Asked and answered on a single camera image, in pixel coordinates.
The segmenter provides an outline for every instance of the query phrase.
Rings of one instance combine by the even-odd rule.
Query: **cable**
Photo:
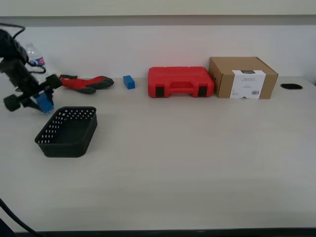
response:
[[[37,71],[30,71],[30,73],[37,73],[37,74],[44,74],[46,73],[46,68],[43,67],[43,66],[39,66],[39,65],[36,65],[36,64],[32,64],[30,62],[27,62],[28,65],[30,65],[31,67],[39,67],[39,68],[42,68],[43,71],[42,72],[37,72]]]
[[[36,237],[45,237],[39,233],[37,233],[35,230],[33,230],[32,228],[30,228],[29,226],[27,226],[26,224],[24,224],[10,209],[9,207],[4,203],[4,201],[2,201],[2,199],[0,198],[0,207],[2,207],[2,209],[5,211],[5,213],[11,217],[11,219],[13,221],[15,221],[19,226],[21,226],[23,229],[25,229],[26,231],[28,231],[29,233],[31,233],[32,235],[36,236]]]
[[[21,28],[17,33],[12,38],[16,38],[19,34],[21,34],[23,31],[25,31],[24,26],[19,26],[19,25],[14,25],[14,24],[7,24],[7,23],[0,23],[0,26],[8,26],[8,27],[16,27],[16,28]]]

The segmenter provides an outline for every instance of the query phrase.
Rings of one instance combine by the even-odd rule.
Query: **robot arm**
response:
[[[9,24],[1,24],[5,26],[14,26]],[[43,92],[48,101],[53,105],[52,93],[53,89],[57,89],[62,85],[59,78],[53,74],[46,78],[46,81],[42,84],[39,84],[38,81],[32,76],[32,72],[29,72],[25,68],[25,64],[29,64],[29,58],[25,49],[15,40],[15,37],[24,31],[24,28],[16,33],[13,37],[4,30],[0,29],[0,58],[3,60],[0,62],[0,72],[5,73],[11,83],[20,89],[22,94],[16,96],[14,94],[4,98],[4,104],[10,111],[15,111],[21,107],[21,104],[24,107],[31,107],[44,111],[43,107],[35,103],[31,98],[38,100]]]

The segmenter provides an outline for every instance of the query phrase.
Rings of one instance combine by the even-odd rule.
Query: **black plastic basket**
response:
[[[62,107],[35,138],[47,157],[81,157],[97,127],[95,107]]]

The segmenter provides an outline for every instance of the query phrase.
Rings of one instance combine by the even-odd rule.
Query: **plastic bottle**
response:
[[[26,52],[28,54],[30,63],[46,68],[45,61],[42,54],[37,48],[34,47],[32,43],[26,44]],[[40,68],[40,67],[31,67],[30,65],[26,65],[26,67],[29,71],[37,71],[37,72],[43,71],[43,68]],[[46,77],[49,76],[47,72],[44,74],[33,73],[32,75],[36,78],[39,84],[45,82]]]

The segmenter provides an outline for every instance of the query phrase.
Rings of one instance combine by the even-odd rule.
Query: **red glove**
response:
[[[77,76],[61,75],[63,86],[84,94],[94,94],[98,89],[108,88],[114,84],[108,77],[99,76],[93,79],[78,79]]]

